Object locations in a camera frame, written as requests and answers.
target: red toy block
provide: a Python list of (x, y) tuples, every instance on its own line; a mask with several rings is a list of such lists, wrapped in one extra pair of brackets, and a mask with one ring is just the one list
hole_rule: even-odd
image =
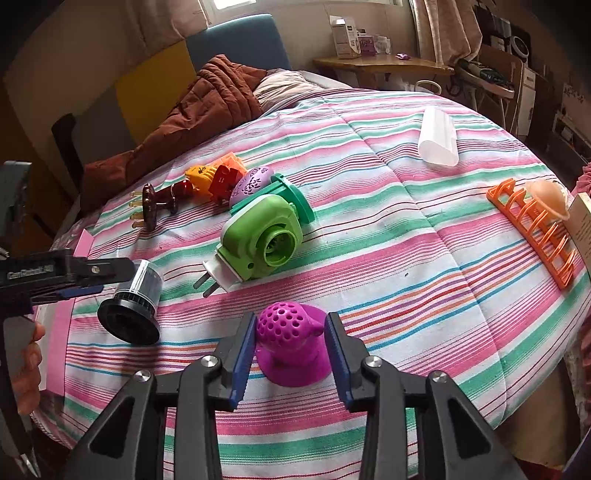
[(216, 174), (213, 176), (212, 184), (209, 186), (209, 193), (212, 194), (211, 200), (222, 205), (230, 200), (232, 190), (242, 178), (242, 173), (235, 168), (228, 168), (220, 165)]

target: bed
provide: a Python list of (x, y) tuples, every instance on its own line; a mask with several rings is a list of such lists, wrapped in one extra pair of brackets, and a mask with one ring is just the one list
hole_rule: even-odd
[[(452, 116), (460, 161), (437, 167), (418, 156), (426, 105)], [(183, 205), (154, 232), (131, 228), (128, 192), (83, 228), (91, 258), (152, 261), (164, 278), (161, 339), (131, 347), (101, 327), (102, 294), (77, 299), (66, 352), (65, 396), (43, 395), (39, 427), (73, 447), (139, 369), (184, 368), (231, 335), (246, 311), (280, 300), (339, 312), (371, 354), (425, 375), (447, 371), (487, 421), (498, 426), (554, 369), (591, 305), (577, 257), (561, 291), (535, 252), (486, 199), (508, 177), (551, 179), (522, 143), (481, 115), (418, 92), (329, 89), (300, 96), (259, 119), (179, 156), (142, 179), (165, 187), (196, 164), (233, 151), (247, 168), (271, 165), (297, 185), (316, 221), (294, 258), (273, 275), (203, 298), (202, 275), (229, 218), (213, 203)], [(416, 471), (414, 418), (407, 411), (410, 472)], [(225, 478), (356, 478), (365, 416), (339, 403), (333, 378), (306, 388), (270, 383), (255, 362), (243, 402), (217, 415)], [(172, 479), (174, 412), (167, 420), (164, 476)]]

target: curtain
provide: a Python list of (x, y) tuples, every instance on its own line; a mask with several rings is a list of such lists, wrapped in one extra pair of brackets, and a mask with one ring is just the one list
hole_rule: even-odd
[(148, 57), (207, 28), (199, 0), (125, 0)]
[(420, 56), (454, 66), (476, 57), (482, 33), (470, 0), (410, 0)]

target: orange plastic rack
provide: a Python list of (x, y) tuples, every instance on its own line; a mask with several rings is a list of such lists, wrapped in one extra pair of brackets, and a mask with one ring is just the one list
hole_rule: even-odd
[[(521, 235), (534, 248), (558, 286), (565, 289), (571, 282), (574, 272), (575, 250), (566, 251), (564, 249), (570, 237), (568, 234), (563, 233), (564, 228), (560, 229), (562, 232), (559, 232), (560, 222), (555, 222), (552, 225), (546, 224), (544, 220), (547, 218), (548, 212), (540, 208), (538, 202), (534, 199), (526, 202), (525, 193), (525, 189), (515, 191), (515, 180), (508, 179), (489, 189), (486, 192), (486, 198), (503, 212), (515, 228), (519, 230)], [(503, 194), (509, 197), (504, 204), (501, 202)], [(514, 204), (519, 206), (518, 212), (511, 210)], [(529, 226), (524, 223), (525, 221), (529, 222), (527, 217), (533, 222)], [(541, 231), (541, 234), (537, 235), (541, 237), (540, 239), (534, 236), (538, 233), (537, 229)]]

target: purple toy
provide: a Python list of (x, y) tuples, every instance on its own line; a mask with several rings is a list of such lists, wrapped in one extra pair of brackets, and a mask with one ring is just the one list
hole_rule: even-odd
[(269, 185), (274, 173), (271, 167), (255, 167), (246, 172), (232, 191), (230, 208)]
[(256, 322), (256, 360), (265, 376), (282, 387), (305, 387), (325, 379), (330, 359), (324, 344), (326, 313), (312, 305), (281, 301)]

